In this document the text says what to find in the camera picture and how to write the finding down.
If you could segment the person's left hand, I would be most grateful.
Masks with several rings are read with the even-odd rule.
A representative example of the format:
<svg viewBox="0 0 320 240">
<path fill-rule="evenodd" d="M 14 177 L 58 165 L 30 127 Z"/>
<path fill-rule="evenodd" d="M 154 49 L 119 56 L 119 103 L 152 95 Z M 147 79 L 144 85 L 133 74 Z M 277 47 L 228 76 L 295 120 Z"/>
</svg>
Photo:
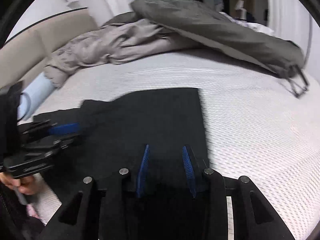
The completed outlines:
<svg viewBox="0 0 320 240">
<path fill-rule="evenodd" d="M 39 191 L 39 186 L 34 176 L 14 179 L 10 174 L 2 172 L 1 183 L 11 190 L 18 189 L 20 193 L 29 196 Z"/>
</svg>

